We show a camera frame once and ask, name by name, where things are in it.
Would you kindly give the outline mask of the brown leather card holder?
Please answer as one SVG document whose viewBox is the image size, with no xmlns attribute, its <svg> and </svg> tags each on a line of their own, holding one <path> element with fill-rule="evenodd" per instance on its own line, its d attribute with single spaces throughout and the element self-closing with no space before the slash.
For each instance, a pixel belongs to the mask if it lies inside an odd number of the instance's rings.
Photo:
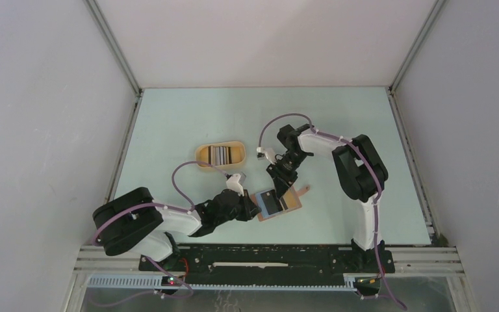
<svg viewBox="0 0 499 312">
<path fill-rule="evenodd" d="M 252 202 L 261 209 L 257 218 L 260 222 L 287 214 L 303 207 L 301 197 L 309 192 L 310 185 L 296 190 L 290 188 L 280 199 L 275 197 L 275 190 L 263 190 L 250 195 Z"/>
</svg>

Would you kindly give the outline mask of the dark grey credit card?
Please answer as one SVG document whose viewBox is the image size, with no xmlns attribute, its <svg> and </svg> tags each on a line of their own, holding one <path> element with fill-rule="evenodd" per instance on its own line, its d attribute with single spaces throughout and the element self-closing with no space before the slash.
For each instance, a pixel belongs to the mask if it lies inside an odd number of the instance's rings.
<svg viewBox="0 0 499 312">
<path fill-rule="evenodd" d="M 275 196 L 275 190 L 264 190 L 255 194 L 257 205 L 261 208 L 264 218 L 271 217 L 282 212 L 279 199 Z"/>
</svg>

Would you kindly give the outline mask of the yellow oval card tray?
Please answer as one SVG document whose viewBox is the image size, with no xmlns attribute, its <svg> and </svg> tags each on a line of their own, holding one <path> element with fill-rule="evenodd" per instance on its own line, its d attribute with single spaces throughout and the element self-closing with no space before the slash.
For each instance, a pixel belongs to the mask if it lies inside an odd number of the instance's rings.
<svg viewBox="0 0 499 312">
<path fill-rule="evenodd" d="M 197 161 L 212 164 L 222 170 L 241 168 L 246 160 L 246 147 L 240 141 L 204 144 L 196 148 Z"/>
</svg>

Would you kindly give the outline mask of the tan card with black stripe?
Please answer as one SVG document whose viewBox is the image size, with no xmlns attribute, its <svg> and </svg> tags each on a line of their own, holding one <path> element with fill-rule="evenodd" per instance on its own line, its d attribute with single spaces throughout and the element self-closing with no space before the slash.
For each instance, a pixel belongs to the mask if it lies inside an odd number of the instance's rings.
<svg viewBox="0 0 499 312">
<path fill-rule="evenodd" d="M 279 200 L 282 211 L 291 211 L 302 207 L 300 197 L 294 188 L 290 188 Z"/>
</svg>

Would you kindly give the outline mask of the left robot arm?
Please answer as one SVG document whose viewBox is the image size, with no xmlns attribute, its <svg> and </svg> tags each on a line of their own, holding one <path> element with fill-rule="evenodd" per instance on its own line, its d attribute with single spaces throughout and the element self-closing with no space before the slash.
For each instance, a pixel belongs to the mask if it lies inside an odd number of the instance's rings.
<svg viewBox="0 0 499 312">
<path fill-rule="evenodd" d="M 226 222 L 250 221 L 260 211 L 247 192 L 225 189 L 190 210 L 155 202 L 148 188 L 139 187 L 93 212 L 92 244 L 107 256 L 136 253 L 169 271 L 181 258 L 174 233 L 203 237 Z"/>
</svg>

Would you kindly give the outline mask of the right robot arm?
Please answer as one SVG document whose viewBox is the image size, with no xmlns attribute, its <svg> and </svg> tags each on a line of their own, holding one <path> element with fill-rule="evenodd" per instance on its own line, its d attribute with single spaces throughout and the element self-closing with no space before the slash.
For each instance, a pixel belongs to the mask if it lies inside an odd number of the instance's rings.
<svg viewBox="0 0 499 312">
<path fill-rule="evenodd" d="M 277 139 L 286 151 L 278 155 L 271 148 L 257 147 L 257 156 L 269 161 L 266 169 L 281 198 L 298 178 L 297 170 L 308 157 L 322 156 L 333 162 L 342 191 L 361 208 L 357 212 L 357 229 L 352 244 L 360 248 L 352 253 L 353 266 L 368 272 L 377 265 L 381 237 L 379 234 L 379 201 L 389 173 L 371 139 L 359 135 L 352 139 L 330 135 L 311 124 L 299 128 L 282 127 Z"/>
</svg>

